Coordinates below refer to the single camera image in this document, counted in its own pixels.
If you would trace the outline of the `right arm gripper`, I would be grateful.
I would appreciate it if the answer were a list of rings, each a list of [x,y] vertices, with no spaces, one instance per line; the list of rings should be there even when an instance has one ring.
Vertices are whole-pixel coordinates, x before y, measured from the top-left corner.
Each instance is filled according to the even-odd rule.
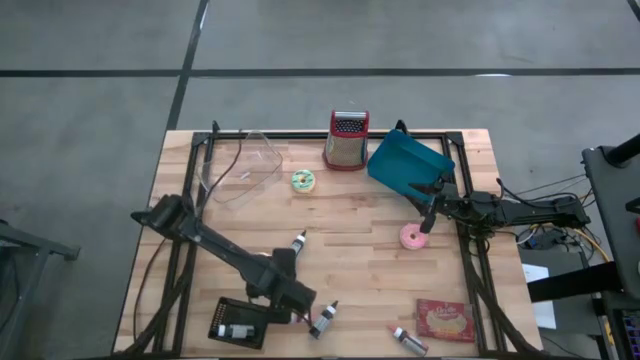
[[[437,212],[450,216],[458,210],[459,194],[455,184],[449,182],[432,184],[410,183],[409,186],[425,195],[436,194],[436,199],[423,204],[423,209],[421,210],[421,215],[423,216],[423,221],[420,225],[421,233],[429,234],[431,232],[436,222]]]

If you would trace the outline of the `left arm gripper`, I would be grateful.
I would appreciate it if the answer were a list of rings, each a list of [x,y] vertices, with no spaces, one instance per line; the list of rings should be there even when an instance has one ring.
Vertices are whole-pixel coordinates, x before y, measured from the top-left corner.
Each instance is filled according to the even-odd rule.
[[[291,324],[295,322],[295,311],[299,314],[307,313],[316,299],[316,291],[296,280],[280,282],[274,290],[276,307],[288,309],[272,309],[268,320],[275,324]]]

